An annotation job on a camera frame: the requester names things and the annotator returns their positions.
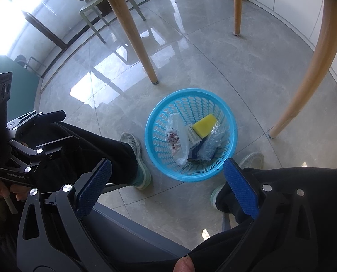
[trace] wooden table leg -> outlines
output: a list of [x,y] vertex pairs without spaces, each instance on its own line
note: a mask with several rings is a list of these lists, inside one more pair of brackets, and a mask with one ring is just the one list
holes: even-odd
[[110,6],[112,7],[115,16],[117,16],[123,30],[125,31],[129,41],[132,44],[134,51],[136,51],[138,58],[142,62],[144,69],[151,82],[155,85],[158,83],[156,73],[152,67],[150,58],[144,48],[141,37],[137,30],[136,24],[131,16],[125,0],[108,0]]
[[240,35],[242,0],[234,0],[234,36]]
[[269,137],[275,138],[302,110],[328,72],[337,53],[337,0],[324,0],[321,31],[312,60],[296,95]]

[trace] blue plastic basket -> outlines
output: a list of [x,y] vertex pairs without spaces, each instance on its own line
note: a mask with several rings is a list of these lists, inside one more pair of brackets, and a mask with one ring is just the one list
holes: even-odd
[[[225,126],[223,142],[210,163],[176,164],[165,134],[168,116],[176,112],[180,113],[185,125],[194,124],[212,113]],[[184,182],[198,182],[218,174],[224,161],[233,156],[237,140],[236,121],[230,108],[217,95],[202,89],[183,89],[165,97],[151,112],[145,128],[145,145],[154,165],[165,175]]]

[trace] person's hand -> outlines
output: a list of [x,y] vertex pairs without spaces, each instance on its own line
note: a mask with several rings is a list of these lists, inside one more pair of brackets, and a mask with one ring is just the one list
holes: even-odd
[[195,272],[195,267],[189,255],[176,262],[173,272]]
[[18,201],[24,201],[26,200],[28,194],[29,194],[30,188],[22,185],[12,184],[10,186],[10,190],[8,190],[5,183],[0,180],[0,198],[2,197],[9,197],[10,192],[16,194],[16,199]]

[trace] chair leg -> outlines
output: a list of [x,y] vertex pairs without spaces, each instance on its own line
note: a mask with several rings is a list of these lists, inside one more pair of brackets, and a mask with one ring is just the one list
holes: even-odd
[[85,22],[87,23],[87,25],[93,30],[93,32],[95,32],[95,34],[97,35],[97,37],[103,42],[103,44],[105,44],[104,39],[99,34],[99,32],[96,30],[96,28],[94,27],[94,25],[92,25],[92,23],[89,21],[88,17],[86,17],[83,12],[81,12],[80,15],[85,20]]
[[141,16],[143,21],[146,21],[144,15],[142,14],[141,10],[139,9],[137,3],[135,0],[128,0],[129,2],[131,2],[132,6],[134,9],[136,9],[136,11],[138,12],[139,16]]
[[108,21],[105,20],[105,18],[102,16],[102,14],[99,13],[99,11],[96,9],[96,6],[94,6],[93,8],[93,11],[97,14],[97,16],[99,16],[99,18],[104,21],[104,23],[106,25],[109,25]]

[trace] basket rim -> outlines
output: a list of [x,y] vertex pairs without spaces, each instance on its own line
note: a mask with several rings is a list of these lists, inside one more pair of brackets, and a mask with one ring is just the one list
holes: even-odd
[[[171,172],[171,170],[167,169],[166,167],[163,167],[156,159],[155,154],[153,152],[153,148],[150,146],[150,132],[153,129],[153,123],[154,120],[157,117],[157,113],[160,112],[165,106],[166,103],[172,100],[177,99],[177,97],[179,97],[179,95],[181,95],[182,93],[188,93],[188,92],[194,92],[194,93],[201,93],[201,94],[206,94],[211,96],[212,98],[215,98],[216,101],[218,101],[225,111],[225,115],[229,116],[228,117],[228,122],[229,122],[229,131],[230,131],[230,143],[229,143],[229,150],[228,153],[226,154],[226,158],[224,158],[219,165],[217,165],[214,169],[206,172],[206,173],[202,173],[202,174],[198,174],[198,175],[193,175],[193,176],[189,176],[189,175],[183,175],[180,173],[176,173],[173,174]],[[155,108],[152,110],[152,112],[150,113],[150,116],[148,117],[147,123],[146,123],[146,127],[144,130],[144,142],[145,142],[145,147],[148,153],[148,156],[150,157],[151,161],[153,162],[153,164],[155,165],[155,167],[162,172],[163,174],[165,174],[166,176],[178,180],[178,181],[183,181],[183,182],[199,182],[199,181],[203,181],[206,179],[209,179],[213,176],[215,176],[216,174],[218,174],[222,169],[223,169],[223,164],[225,159],[232,157],[234,155],[236,146],[237,146],[237,141],[238,141],[238,129],[237,129],[237,124],[236,124],[236,120],[235,120],[235,116],[233,114],[233,112],[231,111],[230,107],[226,104],[226,102],[224,102],[224,100],[222,100],[218,95],[204,90],[204,89],[198,89],[198,88],[187,88],[187,89],[181,89],[178,91],[175,91],[171,94],[169,94],[168,96],[164,97],[156,106]]]

